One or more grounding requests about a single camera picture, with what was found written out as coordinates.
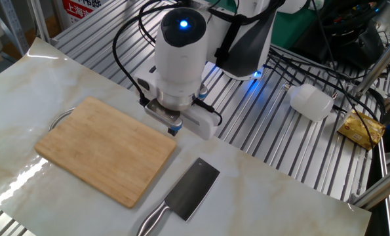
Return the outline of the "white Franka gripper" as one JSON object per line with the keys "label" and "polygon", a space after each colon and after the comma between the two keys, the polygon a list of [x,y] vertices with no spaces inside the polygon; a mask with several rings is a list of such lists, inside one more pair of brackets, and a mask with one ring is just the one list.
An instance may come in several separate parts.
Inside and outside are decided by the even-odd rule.
{"label": "white Franka gripper", "polygon": [[164,124],[172,136],[185,127],[204,140],[211,139],[222,119],[213,107],[203,101],[207,88],[201,84],[200,91],[192,97],[173,97],[158,88],[159,78],[154,66],[140,69],[136,73],[136,82],[149,100],[144,105],[145,112]]}

